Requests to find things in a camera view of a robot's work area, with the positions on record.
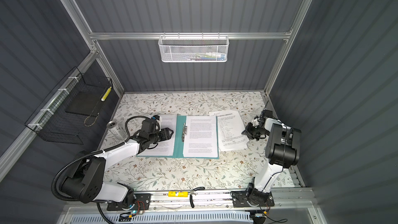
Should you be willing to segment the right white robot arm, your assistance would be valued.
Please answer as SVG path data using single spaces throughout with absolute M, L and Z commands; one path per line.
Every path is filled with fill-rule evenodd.
M 260 206 L 271 196 L 278 176 L 298 163 L 302 132 L 270 117 L 256 118 L 249 124 L 249 137 L 268 138 L 265 147 L 266 165 L 249 184 L 246 198 L 249 204 Z

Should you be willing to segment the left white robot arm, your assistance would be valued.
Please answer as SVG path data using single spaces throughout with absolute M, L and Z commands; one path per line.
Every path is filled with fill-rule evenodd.
M 134 189 L 122 183 L 104 181 L 105 171 L 127 157 L 154 149 L 159 143 L 170 140 L 174 130 L 162 128 L 160 116 L 140 116 L 142 127 L 130 133 L 124 125 L 126 139 L 110 148 L 86 153 L 65 165 L 53 178 L 52 194 L 61 201 L 100 204 L 116 202 L 130 209 L 136 204 Z

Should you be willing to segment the silver folder clip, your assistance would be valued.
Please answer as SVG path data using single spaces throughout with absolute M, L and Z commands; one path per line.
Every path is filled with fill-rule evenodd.
M 185 136 L 187 134 L 187 125 L 186 123 L 183 124 L 183 129 L 182 129 L 182 135 L 181 135 L 181 141 L 184 142 Z

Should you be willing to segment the English text paper sheet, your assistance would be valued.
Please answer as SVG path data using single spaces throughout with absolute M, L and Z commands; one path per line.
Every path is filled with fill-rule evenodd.
M 160 127 L 170 128 L 176 131 L 177 115 L 160 115 Z M 146 149 L 142 153 L 138 154 L 138 157 L 171 157 L 174 153 L 175 144 L 175 133 L 167 141 L 159 142 L 157 146 L 151 145 L 150 147 L 155 147 L 154 149 Z

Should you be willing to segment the Chinese title paper sheet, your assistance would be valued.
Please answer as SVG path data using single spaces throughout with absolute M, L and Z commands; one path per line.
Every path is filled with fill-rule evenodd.
M 226 110 L 209 112 L 217 118 L 218 146 L 220 151 L 247 149 L 249 139 L 243 135 L 244 123 L 238 111 Z

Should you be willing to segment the teal file folder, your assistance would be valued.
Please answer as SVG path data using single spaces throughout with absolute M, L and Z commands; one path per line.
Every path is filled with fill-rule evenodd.
M 184 142 L 181 141 L 183 124 L 186 123 L 186 117 L 182 115 L 177 115 L 177 124 L 175 133 L 175 144 L 174 144 L 174 153 L 171 157 L 167 158 L 185 158 L 183 156 L 183 145 Z

